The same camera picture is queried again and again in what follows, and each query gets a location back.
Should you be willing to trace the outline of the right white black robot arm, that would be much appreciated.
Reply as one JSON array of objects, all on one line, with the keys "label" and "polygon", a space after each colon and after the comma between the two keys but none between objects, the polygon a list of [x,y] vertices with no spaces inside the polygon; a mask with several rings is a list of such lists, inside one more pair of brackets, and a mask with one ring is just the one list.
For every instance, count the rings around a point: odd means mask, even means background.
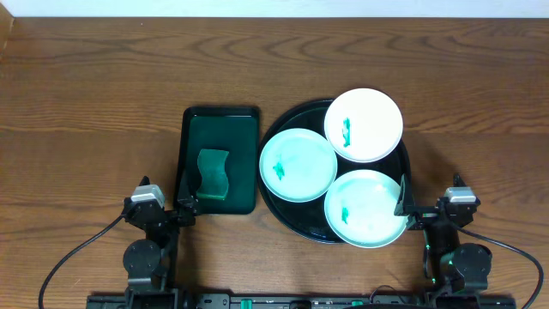
[{"label": "right white black robot arm", "polygon": [[433,206],[417,205],[407,176],[401,176],[394,215],[407,219],[407,230],[424,234],[424,275],[432,279],[432,287],[425,291],[426,306],[480,307],[480,292],[488,287],[492,252],[483,245],[461,243],[458,235],[473,221],[478,206],[480,200],[459,174]]}]

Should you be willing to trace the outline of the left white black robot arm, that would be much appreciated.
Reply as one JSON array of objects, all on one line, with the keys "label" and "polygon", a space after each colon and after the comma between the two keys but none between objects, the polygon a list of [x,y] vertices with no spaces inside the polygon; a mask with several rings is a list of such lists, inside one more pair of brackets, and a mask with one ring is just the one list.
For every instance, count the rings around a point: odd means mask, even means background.
[{"label": "left white black robot arm", "polygon": [[159,186],[147,176],[124,199],[122,217],[145,233],[124,252],[123,264],[128,273],[124,298],[129,309],[196,307],[195,297],[175,283],[180,230],[196,223],[194,210],[167,210],[165,202]]}]

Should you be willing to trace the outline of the pale green plate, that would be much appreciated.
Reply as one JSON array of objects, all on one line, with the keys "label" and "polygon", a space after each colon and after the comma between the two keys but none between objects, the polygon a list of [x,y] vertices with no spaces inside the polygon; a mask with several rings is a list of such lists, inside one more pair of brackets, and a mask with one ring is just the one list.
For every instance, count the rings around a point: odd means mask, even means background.
[{"label": "pale green plate", "polygon": [[394,215],[400,191],[392,178],[377,171],[345,173],[325,196],[327,223],[350,245],[367,249],[386,246],[406,229],[407,218]]},{"label": "pale green plate", "polygon": [[335,181],[337,170],[335,151],[326,138],[302,128],[275,134],[259,159],[259,172],[267,189],[292,203],[320,197]]}]

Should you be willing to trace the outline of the green scrubbing sponge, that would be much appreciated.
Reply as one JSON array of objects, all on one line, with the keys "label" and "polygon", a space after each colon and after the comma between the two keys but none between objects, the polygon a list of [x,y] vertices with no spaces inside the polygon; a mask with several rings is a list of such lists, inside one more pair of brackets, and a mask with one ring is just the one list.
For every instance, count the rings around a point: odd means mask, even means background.
[{"label": "green scrubbing sponge", "polygon": [[196,191],[200,199],[225,200],[229,191],[226,175],[228,151],[204,148],[197,157],[202,182]]}]

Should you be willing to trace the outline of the pale green plate front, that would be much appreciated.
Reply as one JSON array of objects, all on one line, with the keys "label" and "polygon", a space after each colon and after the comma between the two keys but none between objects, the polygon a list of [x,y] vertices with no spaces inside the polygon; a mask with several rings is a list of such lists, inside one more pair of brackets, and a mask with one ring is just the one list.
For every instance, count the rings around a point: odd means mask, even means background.
[{"label": "pale green plate front", "polygon": [[392,178],[377,171],[345,173],[325,196],[327,223],[350,245],[367,249],[386,246],[406,229],[407,218],[394,215],[400,191]]}]

